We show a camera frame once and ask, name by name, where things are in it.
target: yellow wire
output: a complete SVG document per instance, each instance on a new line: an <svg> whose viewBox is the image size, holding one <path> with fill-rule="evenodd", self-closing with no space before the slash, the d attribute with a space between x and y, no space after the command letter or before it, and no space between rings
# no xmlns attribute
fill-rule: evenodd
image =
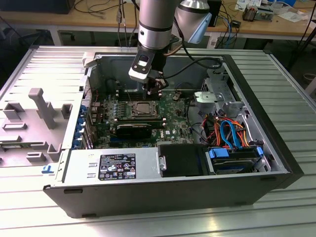
<svg viewBox="0 0 316 237"><path fill-rule="evenodd" d="M246 138L246 131L243 131L243 137L245 138L246 145L249 147L249 144L248 144L247 138Z"/></svg>

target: wire bundle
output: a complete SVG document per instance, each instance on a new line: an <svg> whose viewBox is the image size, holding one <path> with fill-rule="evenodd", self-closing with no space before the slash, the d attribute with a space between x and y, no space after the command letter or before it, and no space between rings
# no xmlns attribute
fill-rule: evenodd
<svg viewBox="0 0 316 237"><path fill-rule="evenodd" d="M223 147L228 149L233 149L237 147L241 149L242 147L249 147L246 138L246 129L237 121L234 121L228 117L214 117L211 118L206 116L201 123L201 128L205 131L206 123L209 122L213 124L214 131L207 135L206 143L211 146ZM230 128L230 132L225 137L225 127ZM233 144L229 141L230 137L233 137Z"/></svg>
<svg viewBox="0 0 316 237"><path fill-rule="evenodd" d="M222 15L221 13L219 14L219 18L222 18L226 23L227 23L227 30L224 34L224 36L222 37L222 39L219 41L218 45L216 48L223 48L223 46L225 45L225 48L228 47L228 45L235 43L237 41L237 35L239 33L239 28L236 27L236 34L234 36L231 37L231 33L232 33L232 26L231 26L231 22L232 22L232 17L230 14L228 14L226 7L222 4L224 11L220 11L221 13L224 13L224 15ZM228 38L226 41L224 41L226 34L229 33Z"/></svg>

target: blue connector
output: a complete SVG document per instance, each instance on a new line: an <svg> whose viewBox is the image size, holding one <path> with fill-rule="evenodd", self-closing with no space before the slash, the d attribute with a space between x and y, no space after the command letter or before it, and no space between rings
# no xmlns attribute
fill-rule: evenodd
<svg viewBox="0 0 316 237"><path fill-rule="evenodd" d="M77 131L77 132L81 131L81 129L82 129L81 125L79 125L79 124L76 125L76 131Z"/></svg>
<svg viewBox="0 0 316 237"><path fill-rule="evenodd" d="M42 174L53 174L54 171L51 170L51 165L44 165L41 173Z"/></svg>
<svg viewBox="0 0 316 237"><path fill-rule="evenodd" d="M75 132L74 137L75 137L75 139L76 139L76 138L80 138L80 137L81 137L81 133L79 133L79 132Z"/></svg>
<svg viewBox="0 0 316 237"><path fill-rule="evenodd" d="M211 149L208 153L211 159L229 157L229 154L226 148L214 148L214 149Z"/></svg>
<svg viewBox="0 0 316 237"><path fill-rule="evenodd" d="M84 105L80 105L80 113L86 113L87 112L87 107Z"/></svg>
<svg viewBox="0 0 316 237"><path fill-rule="evenodd" d="M77 124L83 124L83 123L84 123L84 120L82 118L77 119Z"/></svg>
<svg viewBox="0 0 316 237"><path fill-rule="evenodd" d="M258 155L259 155L260 157L263 156L263 150L262 150L261 147L257 147L257 152L258 152Z"/></svg>
<svg viewBox="0 0 316 237"><path fill-rule="evenodd" d="M73 145L79 146L79 145L80 145L80 141L78 141L78 140L73 140Z"/></svg>

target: power supply label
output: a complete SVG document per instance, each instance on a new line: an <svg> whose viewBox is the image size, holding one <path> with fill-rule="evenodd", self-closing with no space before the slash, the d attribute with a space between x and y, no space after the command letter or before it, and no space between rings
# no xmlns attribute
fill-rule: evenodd
<svg viewBox="0 0 316 237"><path fill-rule="evenodd" d="M136 179L135 154L101 155L99 180Z"/></svg>

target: side panel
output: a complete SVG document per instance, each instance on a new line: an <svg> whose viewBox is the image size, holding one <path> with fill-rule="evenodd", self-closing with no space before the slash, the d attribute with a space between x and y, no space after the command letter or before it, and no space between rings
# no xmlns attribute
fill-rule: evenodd
<svg viewBox="0 0 316 237"><path fill-rule="evenodd" d="M44 188L67 215L112 216L253 204L288 175Z"/></svg>
<svg viewBox="0 0 316 237"><path fill-rule="evenodd" d="M292 155L291 151L287 147L286 143L283 141L282 137L278 133L276 127L271 122L271 119L265 112L264 108L260 104L259 100L255 96L254 92L251 90L248 82L245 80L244 76L238 69L236 63L232 59L230 55L224 56L225 61L233 74L238 86L240 87L243 95L245 96L246 100L248 101L251 109L253 110L258 122L260 123L264 133L266 134L267 138L271 142L273 148L275 149L277 155L281 159L284 167L292 173L291 178L284 183L283 185L277 188L287 188L289 185L294 183L296 180L301 178L304 173L301 167L298 165L297 161L295 160L294 156Z"/></svg>

